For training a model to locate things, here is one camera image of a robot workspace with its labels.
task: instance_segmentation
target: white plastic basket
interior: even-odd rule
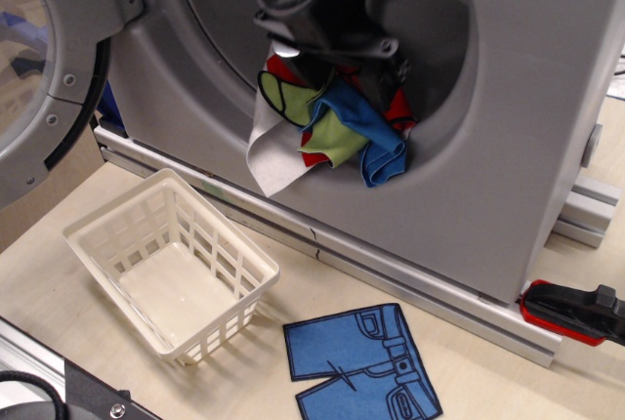
[[[65,229],[163,358],[197,363],[247,324],[278,265],[171,170]]]

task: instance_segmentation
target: table surface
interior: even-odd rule
[[[584,174],[625,186],[625,104],[606,101],[604,135]],[[243,229],[281,267],[250,324],[193,366],[159,359],[65,243],[62,231],[141,178],[105,164],[0,255],[0,315],[166,420],[298,419],[282,324],[399,302],[448,419],[620,419],[625,347],[565,339],[549,369],[319,261]],[[552,234],[530,278],[625,297],[625,217],[600,249]]]

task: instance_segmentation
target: washing machine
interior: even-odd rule
[[[263,21],[266,0],[1,0],[1,204],[45,179],[108,84],[105,159],[172,167],[247,226],[522,355],[552,353],[515,305],[598,140],[625,0],[361,1],[410,65],[406,170],[368,188],[357,161],[319,165],[267,194],[248,166],[258,73],[271,50],[314,43]]]

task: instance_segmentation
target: door glass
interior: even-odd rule
[[[0,0],[0,151],[46,97],[54,66],[51,39],[43,0]]]

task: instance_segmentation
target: blue jeans cutout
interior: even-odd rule
[[[399,305],[284,326],[291,379],[330,378],[296,396],[305,420],[417,420],[442,414]]]

